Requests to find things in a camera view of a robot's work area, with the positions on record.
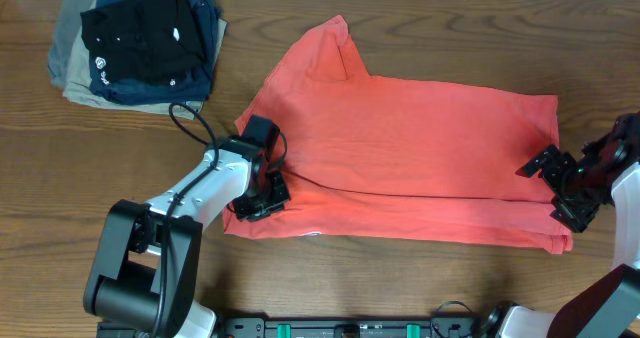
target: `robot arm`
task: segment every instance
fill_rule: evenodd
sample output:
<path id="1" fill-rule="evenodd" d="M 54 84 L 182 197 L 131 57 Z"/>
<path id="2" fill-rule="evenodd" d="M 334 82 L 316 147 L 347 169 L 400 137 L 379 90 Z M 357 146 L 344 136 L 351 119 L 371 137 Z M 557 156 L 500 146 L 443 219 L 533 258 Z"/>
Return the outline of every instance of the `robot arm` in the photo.
<path id="1" fill-rule="evenodd" d="M 497 309 L 497 337 L 618 337 L 640 313 L 640 112 L 620 116 L 609 134 L 582 151 L 576 162 L 551 145 L 518 173 L 540 171 L 556 195 L 552 217 L 574 233 L 588 227 L 601 204 L 615 205 L 613 270 L 558 314 Z"/>
<path id="2" fill-rule="evenodd" d="M 252 116 L 241 136 L 229 137 L 219 149 L 209 146 L 200 164 L 165 193 L 145 204 L 116 203 L 105 220 L 91 268 L 85 311 L 151 332 L 165 267 L 160 263 L 153 269 L 128 258 L 131 252 L 165 255 L 166 289 L 158 336 L 209 338 L 216 316 L 193 301 L 202 231 L 229 203 L 238 219 L 249 221 L 284 208 L 289 193 L 280 171 L 270 164 L 279 136 L 279 128 L 270 120 Z M 217 164 L 211 169 L 216 154 Z M 184 196 L 167 217 L 176 192 Z M 161 244 L 164 232 L 169 232 L 166 251 Z"/>

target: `green connector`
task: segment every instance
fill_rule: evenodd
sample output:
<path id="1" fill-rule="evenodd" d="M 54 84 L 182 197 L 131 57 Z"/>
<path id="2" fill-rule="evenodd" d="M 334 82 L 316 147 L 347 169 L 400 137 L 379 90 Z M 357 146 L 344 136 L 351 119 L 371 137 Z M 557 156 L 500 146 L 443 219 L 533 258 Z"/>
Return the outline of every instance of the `green connector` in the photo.
<path id="1" fill-rule="evenodd" d="M 420 326 L 417 324 L 407 324 L 407 338 L 420 338 Z"/>
<path id="2" fill-rule="evenodd" d="M 291 326 L 288 324 L 278 325 L 278 338 L 291 338 Z"/>

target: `wood grain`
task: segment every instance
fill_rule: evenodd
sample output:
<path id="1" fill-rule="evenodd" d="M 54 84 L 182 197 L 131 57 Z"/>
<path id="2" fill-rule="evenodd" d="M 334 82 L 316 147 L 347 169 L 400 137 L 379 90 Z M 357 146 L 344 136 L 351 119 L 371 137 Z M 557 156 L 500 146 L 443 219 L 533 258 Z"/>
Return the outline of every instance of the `wood grain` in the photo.
<path id="1" fill-rule="evenodd" d="M 640 110 L 640 0 L 217 2 L 230 24 L 204 116 L 219 135 L 235 131 L 291 44 L 337 14 L 371 74 L 557 94 L 561 145 L 574 154 Z M 0 11 L 1 337 L 93 336 L 81 297 L 106 212 L 162 192 L 201 155 L 167 117 L 74 105 L 49 84 L 60 3 L 6 0 Z M 197 297 L 274 317 L 419 316 L 451 299 L 555 312 L 610 269 L 614 229 L 604 209 L 572 252 L 552 256 L 376 238 L 249 241 L 215 223 Z"/>

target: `navy shirt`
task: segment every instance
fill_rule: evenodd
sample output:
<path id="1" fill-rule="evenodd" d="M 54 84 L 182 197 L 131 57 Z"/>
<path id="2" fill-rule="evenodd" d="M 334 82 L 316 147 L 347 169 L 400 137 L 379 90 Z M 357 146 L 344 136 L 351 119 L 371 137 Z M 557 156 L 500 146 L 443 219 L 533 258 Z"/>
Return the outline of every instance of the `navy shirt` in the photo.
<path id="1" fill-rule="evenodd" d="M 106 7 L 124 0 L 97 0 L 96 7 Z M 95 64 L 89 65 L 91 93 L 123 105 L 205 101 L 213 84 L 213 65 L 218 36 L 219 12 L 212 0 L 188 0 L 191 14 L 198 24 L 206 61 L 185 73 L 175 85 L 152 85 L 136 79 L 105 84 Z"/>

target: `printed logo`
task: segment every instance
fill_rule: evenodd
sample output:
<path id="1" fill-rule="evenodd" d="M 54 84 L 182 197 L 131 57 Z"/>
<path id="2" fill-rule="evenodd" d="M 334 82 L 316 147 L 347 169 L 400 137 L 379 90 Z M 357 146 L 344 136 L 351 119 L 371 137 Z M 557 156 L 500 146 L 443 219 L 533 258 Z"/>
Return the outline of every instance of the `printed logo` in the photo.
<path id="1" fill-rule="evenodd" d="M 111 84 L 111 82 L 107 80 L 107 72 L 103 71 L 102 73 L 100 73 L 100 77 L 101 77 L 100 79 L 102 80 L 102 83 L 104 83 L 105 85 Z"/>
<path id="2" fill-rule="evenodd" d="M 98 67 L 98 69 L 102 69 L 104 68 L 104 66 L 107 65 L 107 61 L 104 60 L 104 58 L 96 58 L 96 67 Z"/>

